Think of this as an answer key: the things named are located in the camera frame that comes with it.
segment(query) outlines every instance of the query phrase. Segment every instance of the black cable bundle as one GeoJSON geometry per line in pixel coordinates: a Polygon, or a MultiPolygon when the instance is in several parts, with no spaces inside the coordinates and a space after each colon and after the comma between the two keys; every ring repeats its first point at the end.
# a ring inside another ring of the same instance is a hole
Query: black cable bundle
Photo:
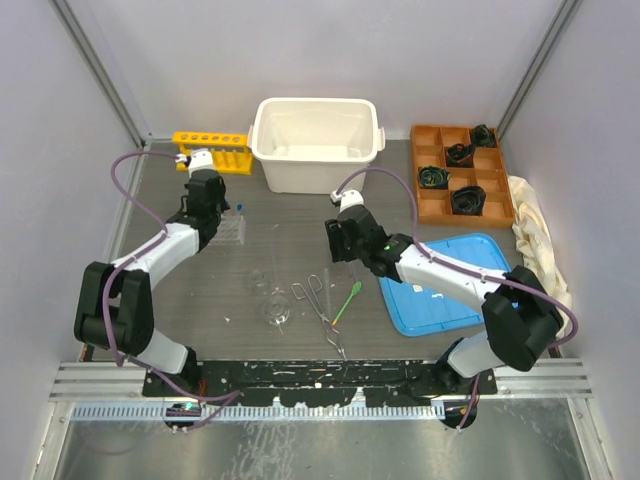
{"type": "Polygon", "coordinates": [[[475,145],[463,145],[456,143],[447,148],[447,166],[448,167],[473,167],[473,154],[476,151],[475,145]]]}
{"type": "Polygon", "coordinates": [[[495,148],[496,136],[486,125],[478,125],[471,130],[471,143],[477,147],[495,148]]]}
{"type": "Polygon", "coordinates": [[[440,167],[422,167],[418,170],[420,188],[446,190],[449,187],[451,174],[440,167]]]}
{"type": "Polygon", "coordinates": [[[482,215],[487,194],[482,187],[472,185],[451,194],[451,209],[456,215],[482,215]]]}

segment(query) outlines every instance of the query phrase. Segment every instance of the yellow rack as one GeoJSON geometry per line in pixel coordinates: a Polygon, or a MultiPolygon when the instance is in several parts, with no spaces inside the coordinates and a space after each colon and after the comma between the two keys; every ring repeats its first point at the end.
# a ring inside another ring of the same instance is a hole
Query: yellow rack
{"type": "MultiPolygon", "coordinates": [[[[191,155],[192,150],[211,147],[213,164],[220,173],[251,175],[253,154],[247,146],[247,136],[235,133],[176,132],[173,143],[180,152],[191,155]]],[[[176,164],[179,172],[188,171],[184,163],[176,164]]]]}

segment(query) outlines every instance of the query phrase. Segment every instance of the blue tray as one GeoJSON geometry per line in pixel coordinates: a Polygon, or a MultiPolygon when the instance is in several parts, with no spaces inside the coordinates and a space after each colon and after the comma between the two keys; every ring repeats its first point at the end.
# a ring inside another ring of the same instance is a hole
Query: blue tray
{"type": "MultiPolygon", "coordinates": [[[[511,270],[500,247],[489,236],[476,233],[425,243],[436,252],[485,268],[511,270]]],[[[407,337],[448,332],[483,323],[482,315],[434,290],[380,279],[391,321],[407,337]]]]}

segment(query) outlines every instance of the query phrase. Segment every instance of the white tub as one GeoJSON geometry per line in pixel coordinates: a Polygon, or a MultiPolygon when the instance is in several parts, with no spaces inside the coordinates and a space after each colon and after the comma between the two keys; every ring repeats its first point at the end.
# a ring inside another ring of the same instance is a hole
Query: white tub
{"type": "MultiPolygon", "coordinates": [[[[328,194],[369,165],[385,137],[367,100],[269,98],[258,107],[248,142],[272,191],[328,194]]],[[[361,190],[364,177],[349,188],[361,190]]]]}

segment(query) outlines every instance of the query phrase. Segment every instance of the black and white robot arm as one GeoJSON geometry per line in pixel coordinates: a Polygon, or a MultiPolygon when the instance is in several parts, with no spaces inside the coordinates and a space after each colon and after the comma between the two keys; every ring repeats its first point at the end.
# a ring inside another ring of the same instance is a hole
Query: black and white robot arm
{"type": "Polygon", "coordinates": [[[166,234],[158,233],[131,254],[112,263],[93,262],[85,269],[74,334],[81,342],[109,349],[102,309],[103,291],[114,270],[133,257],[135,261],[122,269],[109,292],[110,298],[120,298],[118,306],[109,307],[118,351],[194,385],[200,377],[196,354],[155,328],[151,295],[166,275],[207,246],[217,232],[222,212],[229,208],[225,200],[226,187],[213,168],[211,153],[194,151],[188,163],[187,194],[181,199],[180,210],[167,220],[166,234]],[[165,235],[162,243],[144,253],[165,235]]]}
{"type": "Polygon", "coordinates": [[[426,257],[408,235],[387,235],[365,208],[359,192],[334,193],[331,200],[340,207],[337,218],[325,222],[334,262],[361,260],[376,276],[431,288],[484,316],[486,331],[457,340],[440,358],[444,383],[455,384],[501,365],[528,371],[554,340],[562,326],[554,306],[520,290],[484,281],[485,277],[508,278],[544,291],[530,270],[490,270],[431,251],[449,264],[477,272],[480,278],[474,278],[426,257]]]}

